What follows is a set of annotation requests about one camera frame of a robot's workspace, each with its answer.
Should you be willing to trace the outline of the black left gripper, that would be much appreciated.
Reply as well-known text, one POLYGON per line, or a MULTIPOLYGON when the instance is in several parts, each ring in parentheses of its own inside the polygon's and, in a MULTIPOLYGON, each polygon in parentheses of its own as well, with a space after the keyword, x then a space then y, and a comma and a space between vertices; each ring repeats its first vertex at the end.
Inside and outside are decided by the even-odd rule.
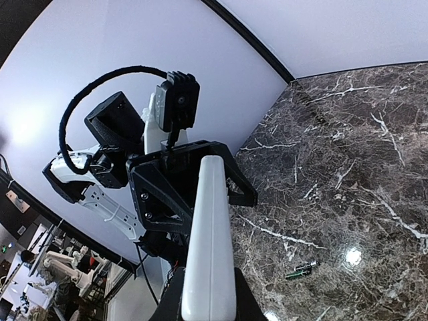
POLYGON ((172 150, 134 156, 126 162, 134 207, 147 231, 189 234, 194 187, 201 159, 220 156, 224 162, 229 204, 255 207, 258 193, 239 168, 226 144, 200 140, 172 150))

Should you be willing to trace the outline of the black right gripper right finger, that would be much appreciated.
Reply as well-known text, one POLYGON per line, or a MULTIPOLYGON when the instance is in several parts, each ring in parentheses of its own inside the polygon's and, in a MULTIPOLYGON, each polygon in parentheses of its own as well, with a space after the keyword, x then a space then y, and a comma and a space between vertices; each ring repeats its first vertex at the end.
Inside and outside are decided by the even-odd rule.
POLYGON ((266 321, 267 318, 261 311, 253 293, 246 282, 242 271, 234 268, 235 272, 235 291, 236 291, 236 317, 238 321, 266 321))

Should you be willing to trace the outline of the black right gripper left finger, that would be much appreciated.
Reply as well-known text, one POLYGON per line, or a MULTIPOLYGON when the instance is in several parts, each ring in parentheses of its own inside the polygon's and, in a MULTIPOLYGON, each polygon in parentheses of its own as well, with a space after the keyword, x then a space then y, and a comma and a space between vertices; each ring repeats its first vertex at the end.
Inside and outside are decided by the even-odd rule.
POLYGON ((156 309, 156 319, 160 321, 182 320, 181 301, 185 268, 179 267, 174 273, 168 289, 156 309))

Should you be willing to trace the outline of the white and red remote control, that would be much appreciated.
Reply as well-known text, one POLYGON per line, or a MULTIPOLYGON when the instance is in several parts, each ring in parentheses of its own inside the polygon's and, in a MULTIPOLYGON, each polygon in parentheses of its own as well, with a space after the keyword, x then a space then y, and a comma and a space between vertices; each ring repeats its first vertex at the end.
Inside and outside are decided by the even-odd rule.
POLYGON ((201 160, 185 268, 183 320, 234 320, 235 272, 225 167, 220 156, 201 160))

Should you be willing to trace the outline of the green black battery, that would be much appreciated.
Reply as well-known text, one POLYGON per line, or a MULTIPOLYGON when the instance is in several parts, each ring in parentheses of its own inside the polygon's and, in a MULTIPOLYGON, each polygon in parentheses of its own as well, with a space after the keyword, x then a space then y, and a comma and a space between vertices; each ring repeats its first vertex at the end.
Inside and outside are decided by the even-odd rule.
POLYGON ((313 261, 302 263, 302 264, 296 266, 294 268, 294 271, 298 272, 298 271, 304 271, 304 270, 311 270, 315 267, 318 267, 319 265, 320 265, 320 263, 318 261, 313 260, 313 261))
POLYGON ((296 279, 296 278, 300 278, 300 277, 303 277, 303 276, 307 276, 307 275, 309 275, 309 274, 311 274, 312 273, 312 270, 309 270, 309 269, 306 269, 306 270, 298 270, 298 271, 294 271, 294 272, 292 272, 292 273, 290 273, 290 274, 287 274, 286 275, 286 279, 287 280, 294 280, 294 279, 296 279))

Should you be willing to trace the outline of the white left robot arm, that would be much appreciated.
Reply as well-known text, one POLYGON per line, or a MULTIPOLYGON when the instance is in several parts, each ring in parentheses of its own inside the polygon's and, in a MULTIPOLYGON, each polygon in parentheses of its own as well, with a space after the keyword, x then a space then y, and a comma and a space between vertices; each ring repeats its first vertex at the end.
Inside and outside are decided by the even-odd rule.
POLYGON ((85 125, 97 140, 65 148, 44 168, 67 202, 97 213, 129 240, 188 235, 198 213, 253 207, 257 192, 220 142, 189 142, 194 94, 152 94, 138 113, 122 92, 97 105, 85 125))

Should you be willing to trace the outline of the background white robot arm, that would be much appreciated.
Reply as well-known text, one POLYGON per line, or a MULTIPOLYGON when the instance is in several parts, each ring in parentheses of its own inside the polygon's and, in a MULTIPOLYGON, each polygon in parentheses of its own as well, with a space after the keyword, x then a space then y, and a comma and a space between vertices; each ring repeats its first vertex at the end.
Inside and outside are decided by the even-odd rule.
POLYGON ((46 268, 54 267, 62 273, 66 274, 77 288, 80 289, 79 296, 84 297, 94 279, 95 270, 90 270, 84 273, 78 269, 78 264, 87 254, 89 248, 83 246, 80 251, 74 251, 72 256, 66 256, 61 253, 49 251, 45 254, 43 265, 46 268))

